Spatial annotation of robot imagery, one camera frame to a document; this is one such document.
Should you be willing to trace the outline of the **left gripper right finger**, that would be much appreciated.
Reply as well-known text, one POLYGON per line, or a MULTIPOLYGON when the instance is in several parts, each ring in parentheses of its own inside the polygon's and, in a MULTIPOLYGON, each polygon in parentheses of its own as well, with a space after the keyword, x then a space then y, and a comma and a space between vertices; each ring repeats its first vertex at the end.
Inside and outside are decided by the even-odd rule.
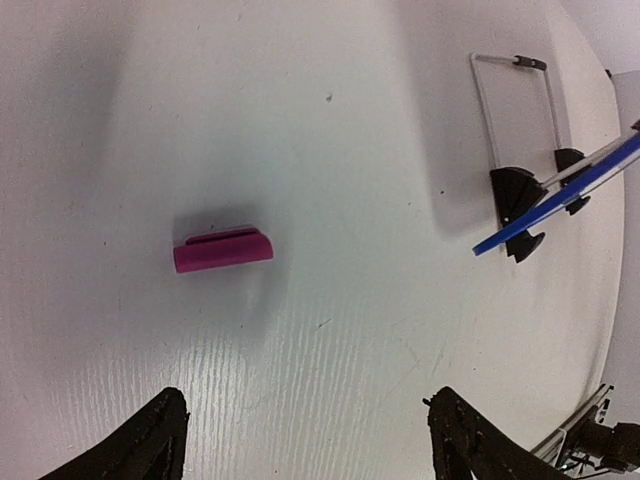
POLYGON ((437 479, 564 479, 520 447, 449 386, 423 404, 437 479))

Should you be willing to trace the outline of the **magenta marker cap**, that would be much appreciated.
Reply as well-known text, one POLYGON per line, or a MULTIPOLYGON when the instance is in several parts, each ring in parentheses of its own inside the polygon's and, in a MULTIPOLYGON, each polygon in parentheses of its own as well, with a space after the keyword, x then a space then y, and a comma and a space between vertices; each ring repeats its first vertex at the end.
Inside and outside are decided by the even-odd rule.
POLYGON ((250 227, 188 238, 173 249, 179 274, 224 268, 274 258, 269 238, 250 227))

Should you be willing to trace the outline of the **blue framed small whiteboard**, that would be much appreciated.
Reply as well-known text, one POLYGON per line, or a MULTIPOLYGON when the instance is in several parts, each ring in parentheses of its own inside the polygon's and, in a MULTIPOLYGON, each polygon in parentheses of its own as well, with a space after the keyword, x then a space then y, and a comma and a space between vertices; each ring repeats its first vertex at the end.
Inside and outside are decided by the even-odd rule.
POLYGON ((517 262, 528 258, 545 235, 529 229, 560 210, 577 213, 589 201, 589 194, 639 159, 639 128, 595 153, 581 158, 579 152, 561 149, 556 160, 562 169, 548 182, 540 182, 519 167, 502 167, 490 172, 496 211, 501 229, 472 248, 476 256, 504 245, 517 262))

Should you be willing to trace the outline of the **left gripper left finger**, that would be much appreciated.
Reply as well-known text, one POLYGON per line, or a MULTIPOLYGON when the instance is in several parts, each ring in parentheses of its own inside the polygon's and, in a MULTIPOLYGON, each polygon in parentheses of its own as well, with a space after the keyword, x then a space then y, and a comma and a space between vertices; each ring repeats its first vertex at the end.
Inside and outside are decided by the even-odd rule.
POLYGON ((189 413, 183 393, 167 387, 100 443, 46 479, 181 479, 189 413))

